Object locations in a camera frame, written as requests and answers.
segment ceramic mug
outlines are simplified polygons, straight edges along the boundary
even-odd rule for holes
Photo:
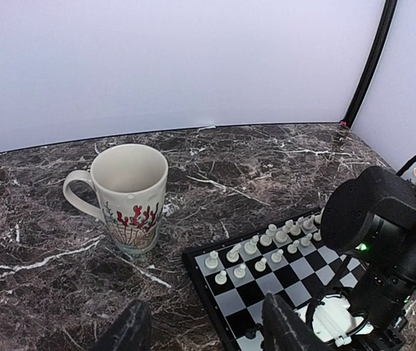
[[[122,252],[143,254],[159,239],[168,168],[164,155],[150,146],[114,146],[94,159],[90,172],[71,172],[63,194],[78,210],[104,222]],[[100,208],[72,192],[73,181],[87,183],[96,192]]]

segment white panel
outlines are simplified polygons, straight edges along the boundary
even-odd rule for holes
[[[416,154],[416,1],[399,1],[354,130],[394,168]]]
[[[339,121],[383,0],[0,1],[0,151]]]

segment dark marble surface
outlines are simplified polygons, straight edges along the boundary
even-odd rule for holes
[[[124,259],[63,197],[66,175],[120,143],[170,163],[162,237]],[[0,350],[85,350],[133,298],[153,310],[154,350],[220,350],[181,252],[324,205],[382,160],[337,124],[225,127],[107,137],[0,154]],[[75,191],[95,201],[86,185]],[[416,350],[416,295],[406,350]]]

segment black pole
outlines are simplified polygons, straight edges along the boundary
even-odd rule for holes
[[[349,128],[354,123],[363,99],[365,98],[368,87],[370,86],[371,79],[374,76],[375,69],[377,69],[378,61],[382,55],[383,47],[390,30],[391,20],[395,13],[396,3],[398,0],[386,0],[382,11],[382,17],[378,25],[377,33],[375,34],[374,43],[371,46],[370,53],[368,55],[367,63],[363,69],[362,76],[360,77],[359,84],[355,90],[354,97],[347,108],[346,115],[341,123]]]

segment chessboard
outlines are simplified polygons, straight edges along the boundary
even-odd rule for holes
[[[320,208],[315,208],[183,253],[184,265],[226,350],[262,350],[261,311],[267,293],[280,295],[293,309],[300,309],[334,276],[345,256],[338,256],[320,240],[320,222]],[[339,285],[354,287],[363,273],[364,267],[352,258]]]

